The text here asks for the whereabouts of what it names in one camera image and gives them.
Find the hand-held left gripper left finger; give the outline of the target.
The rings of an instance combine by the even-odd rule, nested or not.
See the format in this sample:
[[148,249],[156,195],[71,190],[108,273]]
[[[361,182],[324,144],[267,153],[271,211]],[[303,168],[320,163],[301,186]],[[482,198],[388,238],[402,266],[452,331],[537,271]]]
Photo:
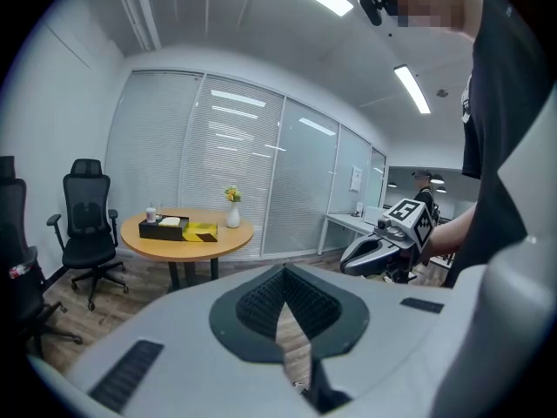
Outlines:
[[209,325],[213,302],[263,267],[167,294],[84,352],[67,375],[29,361],[47,388],[78,417],[113,417],[91,390],[138,341],[163,345],[120,412],[122,417],[312,417],[280,365],[252,364],[230,354]]

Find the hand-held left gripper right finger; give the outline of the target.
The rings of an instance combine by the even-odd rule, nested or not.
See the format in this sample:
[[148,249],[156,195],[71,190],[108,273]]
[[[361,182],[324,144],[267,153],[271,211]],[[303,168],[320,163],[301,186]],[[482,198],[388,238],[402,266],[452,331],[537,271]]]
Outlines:
[[285,265],[284,287],[310,294],[312,378],[321,417],[443,417],[441,387],[470,325],[470,273],[454,288],[388,284]]

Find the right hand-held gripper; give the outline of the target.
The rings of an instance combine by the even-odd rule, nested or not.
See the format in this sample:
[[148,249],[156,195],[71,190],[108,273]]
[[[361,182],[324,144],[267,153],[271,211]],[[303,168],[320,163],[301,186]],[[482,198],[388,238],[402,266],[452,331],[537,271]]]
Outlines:
[[351,276],[386,274],[393,283],[408,283],[434,229],[424,202],[402,199],[383,213],[374,234],[356,239],[341,256],[339,268]]

